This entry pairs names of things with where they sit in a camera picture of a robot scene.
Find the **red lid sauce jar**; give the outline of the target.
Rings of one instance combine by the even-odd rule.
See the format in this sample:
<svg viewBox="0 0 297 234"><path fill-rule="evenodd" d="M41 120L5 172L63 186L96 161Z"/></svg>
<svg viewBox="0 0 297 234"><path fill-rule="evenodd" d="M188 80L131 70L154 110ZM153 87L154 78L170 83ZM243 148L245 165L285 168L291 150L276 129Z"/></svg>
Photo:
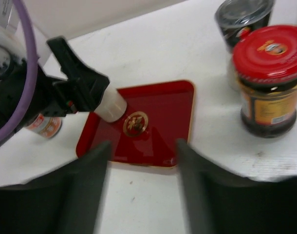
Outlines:
<svg viewBox="0 0 297 234"><path fill-rule="evenodd" d="M232 62L246 129L263 138L288 132L297 119L297 26L243 32Z"/></svg>

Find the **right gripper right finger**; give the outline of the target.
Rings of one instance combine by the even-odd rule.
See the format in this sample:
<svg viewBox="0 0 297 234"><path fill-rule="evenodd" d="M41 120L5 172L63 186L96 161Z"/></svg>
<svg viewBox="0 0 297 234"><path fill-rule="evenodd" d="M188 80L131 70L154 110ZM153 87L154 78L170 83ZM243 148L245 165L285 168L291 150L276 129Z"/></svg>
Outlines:
<svg viewBox="0 0 297 234"><path fill-rule="evenodd" d="M192 234L297 234L297 176L254 181L214 164L183 139L176 153Z"/></svg>

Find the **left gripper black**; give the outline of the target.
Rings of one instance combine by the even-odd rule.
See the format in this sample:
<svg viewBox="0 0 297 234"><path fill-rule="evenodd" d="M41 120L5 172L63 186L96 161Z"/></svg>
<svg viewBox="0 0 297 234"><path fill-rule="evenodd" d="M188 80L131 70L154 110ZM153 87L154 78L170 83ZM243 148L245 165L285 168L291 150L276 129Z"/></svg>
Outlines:
<svg viewBox="0 0 297 234"><path fill-rule="evenodd" d="M86 65L69 46L63 36L47 40L47 45L60 65L67 80L48 76L41 67L35 92L26 114L9 135L25 128L39 114L45 117L64 117L59 95L68 112L93 112L101 103L110 84L109 78ZM26 62L0 81L0 129L8 122L21 98L26 79Z"/></svg>

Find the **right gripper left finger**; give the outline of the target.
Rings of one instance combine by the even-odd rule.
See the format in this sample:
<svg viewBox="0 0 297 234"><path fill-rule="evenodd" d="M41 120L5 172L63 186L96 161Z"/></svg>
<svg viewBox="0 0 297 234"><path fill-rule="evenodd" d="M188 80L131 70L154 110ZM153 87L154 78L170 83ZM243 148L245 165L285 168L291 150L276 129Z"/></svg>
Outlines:
<svg viewBox="0 0 297 234"><path fill-rule="evenodd" d="M26 184L0 187L0 234L92 234L111 144Z"/></svg>

